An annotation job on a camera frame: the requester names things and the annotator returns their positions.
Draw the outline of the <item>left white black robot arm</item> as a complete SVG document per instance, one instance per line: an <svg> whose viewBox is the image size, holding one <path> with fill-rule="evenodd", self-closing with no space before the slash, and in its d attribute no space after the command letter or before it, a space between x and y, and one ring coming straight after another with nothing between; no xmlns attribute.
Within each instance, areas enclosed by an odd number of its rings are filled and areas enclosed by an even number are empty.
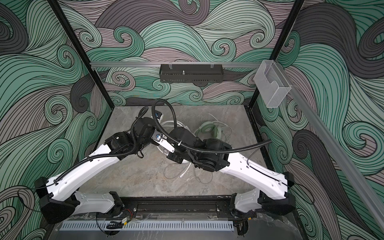
<svg viewBox="0 0 384 240"><path fill-rule="evenodd" d="M110 218L120 216L124 204L116 192L86 194L79 188L125 156L141 151L152 142L154 131L152 118L139 118L134 126L136 142L128 132L116 133L90 154L90 161L79 162L57 176L35 180L40 211L47 223L57 224L70 216L84 213L101 213Z"/></svg>

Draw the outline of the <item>white over-ear headphones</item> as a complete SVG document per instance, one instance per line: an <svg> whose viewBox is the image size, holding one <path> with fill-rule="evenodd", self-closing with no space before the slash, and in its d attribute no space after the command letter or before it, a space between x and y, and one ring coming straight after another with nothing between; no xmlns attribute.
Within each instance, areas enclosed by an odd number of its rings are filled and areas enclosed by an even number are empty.
<svg viewBox="0 0 384 240"><path fill-rule="evenodd" d="M174 127L174 125L173 125L173 121L165 121L165 122L162 122L161 125L162 125L162 127L163 127L164 129L166 129L166 128L173 128L173 127ZM178 127L184 127L184 128L189 129L185 124L183 124L183 123L180 122L180 121L177 121L177 126L178 126ZM157 149L158 149L161 153L163 153L164 155L167 155L167 154L169 153L169 151L168 151L167 149L165 149L164 147L162 147L162 146L157 146Z"/></svg>

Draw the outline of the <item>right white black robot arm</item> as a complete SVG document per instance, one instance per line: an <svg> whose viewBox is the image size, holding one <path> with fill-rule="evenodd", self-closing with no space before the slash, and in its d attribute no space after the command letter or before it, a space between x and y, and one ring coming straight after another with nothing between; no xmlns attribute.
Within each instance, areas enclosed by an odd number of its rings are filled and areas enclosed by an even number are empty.
<svg viewBox="0 0 384 240"><path fill-rule="evenodd" d="M182 127L155 139L168 150L168 159L176 163L188 161L198 169L228 174L252 185L252 191L233 194L231 209L234 214L263 210L283 216L296 208L296 198L289 193L295 179L289 172L271 171L219 139L200 140Z"/></svg>

